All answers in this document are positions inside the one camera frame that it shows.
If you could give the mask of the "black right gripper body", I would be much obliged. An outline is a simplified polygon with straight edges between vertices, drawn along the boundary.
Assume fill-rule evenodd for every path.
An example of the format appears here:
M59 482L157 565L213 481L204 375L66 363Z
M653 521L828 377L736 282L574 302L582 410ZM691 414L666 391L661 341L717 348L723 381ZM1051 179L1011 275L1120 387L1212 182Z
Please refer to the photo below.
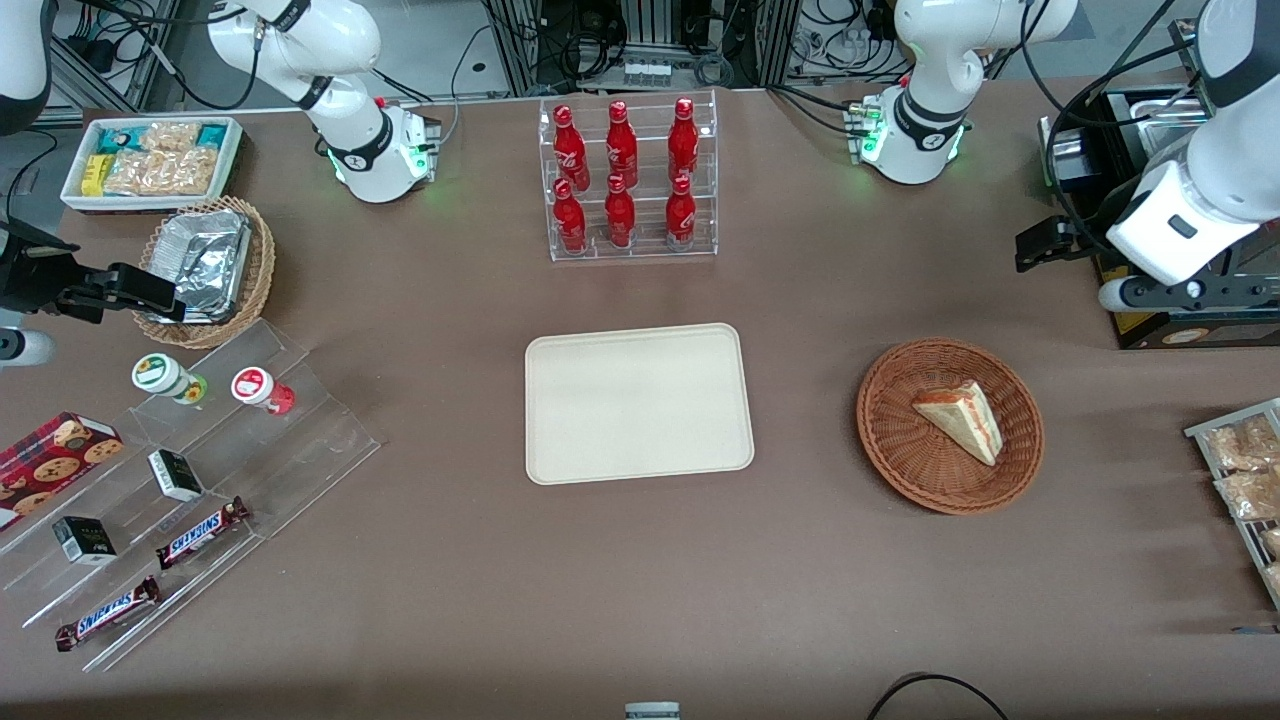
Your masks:
M26 222L3 222L6 242L1 255L1 305L35 314L79 283L77 243L65 243Z

